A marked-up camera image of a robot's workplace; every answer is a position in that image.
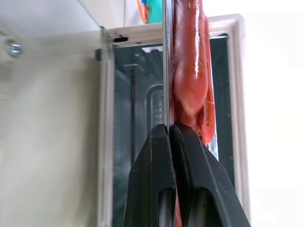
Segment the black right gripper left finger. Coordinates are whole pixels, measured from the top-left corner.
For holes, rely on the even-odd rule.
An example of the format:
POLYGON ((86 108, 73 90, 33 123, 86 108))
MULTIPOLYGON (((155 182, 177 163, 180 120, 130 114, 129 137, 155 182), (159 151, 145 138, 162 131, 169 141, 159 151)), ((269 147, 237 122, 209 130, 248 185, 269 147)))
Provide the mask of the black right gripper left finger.
POLYGON ((165 125, 148 134, 128 178, 125 227, 174 225, 176 180, 165 125))

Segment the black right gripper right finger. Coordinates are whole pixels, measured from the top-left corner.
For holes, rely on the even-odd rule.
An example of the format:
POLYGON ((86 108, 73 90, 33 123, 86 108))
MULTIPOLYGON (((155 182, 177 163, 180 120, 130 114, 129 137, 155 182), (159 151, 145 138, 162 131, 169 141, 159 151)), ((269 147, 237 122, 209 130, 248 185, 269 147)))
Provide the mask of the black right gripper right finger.
POLYGON ((182 226, 250 226, 227 171, 195 131, 176 123, 171 145, 182 226))

